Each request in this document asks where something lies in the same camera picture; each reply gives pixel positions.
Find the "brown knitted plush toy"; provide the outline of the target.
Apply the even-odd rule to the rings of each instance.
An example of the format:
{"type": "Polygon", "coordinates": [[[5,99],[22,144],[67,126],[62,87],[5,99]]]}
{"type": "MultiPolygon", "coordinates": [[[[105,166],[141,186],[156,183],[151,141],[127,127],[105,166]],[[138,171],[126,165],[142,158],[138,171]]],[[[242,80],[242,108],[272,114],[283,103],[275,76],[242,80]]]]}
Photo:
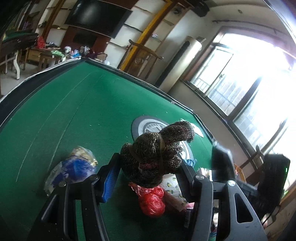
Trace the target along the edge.
{"type": "Polygon", "coordinates": [[[160,132],[143,133],[120,151],[121,168],[128,180],[140,187],[154,188],[163,176],[180,167],[179,143],[192,141],[195,133],[188,121],[177,121],[160,132]]]}

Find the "mahjong table centre control panel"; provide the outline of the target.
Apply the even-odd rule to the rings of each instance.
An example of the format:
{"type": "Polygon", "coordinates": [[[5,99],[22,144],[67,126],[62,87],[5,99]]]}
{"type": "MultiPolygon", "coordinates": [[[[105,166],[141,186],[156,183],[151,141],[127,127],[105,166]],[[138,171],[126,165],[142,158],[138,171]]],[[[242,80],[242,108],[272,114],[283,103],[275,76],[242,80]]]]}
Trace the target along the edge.
{"type": "MultiPolygon", "coordinates": [[[[159,132],[169,124],[159,118],[143,115],[134,119],[131,126],[132,138],[135,140],[143,133],[159,132]]],[[[193,152],[186,141],[179,142],[179,146],[182,148],[180,156],[184,160],[194,160],[193,152]]]]}

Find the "blue and white plastic bag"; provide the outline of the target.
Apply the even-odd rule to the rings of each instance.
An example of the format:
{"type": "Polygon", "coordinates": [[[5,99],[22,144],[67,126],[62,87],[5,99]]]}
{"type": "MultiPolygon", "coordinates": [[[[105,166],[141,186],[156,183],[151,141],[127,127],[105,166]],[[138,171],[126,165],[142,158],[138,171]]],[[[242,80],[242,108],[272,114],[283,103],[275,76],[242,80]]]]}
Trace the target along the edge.
{"type": "Polygon", "coordinates": [[[78,183],[98,172],[99,163],[93,153],[84,147],[73,149],[68,158],[60,161],[45,181],[44,191],[50,196],[61,181],[78,183]]]}

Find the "white paper card left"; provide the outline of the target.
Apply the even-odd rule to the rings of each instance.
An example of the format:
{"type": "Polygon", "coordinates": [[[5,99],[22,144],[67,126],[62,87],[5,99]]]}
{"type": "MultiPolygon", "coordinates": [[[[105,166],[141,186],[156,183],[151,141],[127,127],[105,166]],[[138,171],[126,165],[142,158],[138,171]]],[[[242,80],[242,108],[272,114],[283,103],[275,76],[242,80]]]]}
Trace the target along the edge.
{"type": "Polygon", "coordinates": [[[195,135],[198,135],[201,138],[204,137],[204,134],[202,133],[201,129],[197,127],[194,123],[191,123],[184,119],[181,119],[180,123],[182,124],[184,130],[191,139],[193,139],[195,135]]]}

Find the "red plastic bag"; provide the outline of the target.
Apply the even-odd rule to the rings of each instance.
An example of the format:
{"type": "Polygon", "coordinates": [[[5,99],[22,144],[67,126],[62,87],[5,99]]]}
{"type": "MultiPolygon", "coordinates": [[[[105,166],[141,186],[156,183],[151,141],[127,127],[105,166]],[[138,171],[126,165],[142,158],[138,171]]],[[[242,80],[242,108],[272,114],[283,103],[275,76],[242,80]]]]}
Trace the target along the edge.
{"type": "Polygon", "coordinates": [[[162,187],[144,188],[134,183],[129,183],[129,186],[137,194],[140,208],[145,215],[160,217],[164,214],[165,203],[163,198],[165,192],[162,187]]]}

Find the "white standing air conditioner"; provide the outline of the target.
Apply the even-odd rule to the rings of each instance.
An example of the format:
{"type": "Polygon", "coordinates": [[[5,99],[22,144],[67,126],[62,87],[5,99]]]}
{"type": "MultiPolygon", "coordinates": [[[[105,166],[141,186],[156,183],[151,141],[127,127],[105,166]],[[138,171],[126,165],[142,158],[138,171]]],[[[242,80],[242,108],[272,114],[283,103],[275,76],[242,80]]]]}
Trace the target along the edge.
{"type": "Polygon", "coordinates": [[[161,73],[155,83],[155,87],[168,93],[201,49],[202,44],[199,41],[191,36],[187,36],[165,70],[161,73]]]}

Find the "black wall television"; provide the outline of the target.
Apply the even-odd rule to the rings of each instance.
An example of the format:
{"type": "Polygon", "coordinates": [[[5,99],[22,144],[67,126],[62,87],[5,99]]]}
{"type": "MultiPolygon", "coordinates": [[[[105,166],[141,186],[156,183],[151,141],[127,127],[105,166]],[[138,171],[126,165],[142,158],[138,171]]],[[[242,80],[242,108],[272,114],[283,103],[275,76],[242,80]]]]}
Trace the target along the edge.
{"type": "Polygon", "coordinates": [[[65,24],[115,38],[132,10],[106,1],[79,0],[65,24]]]}

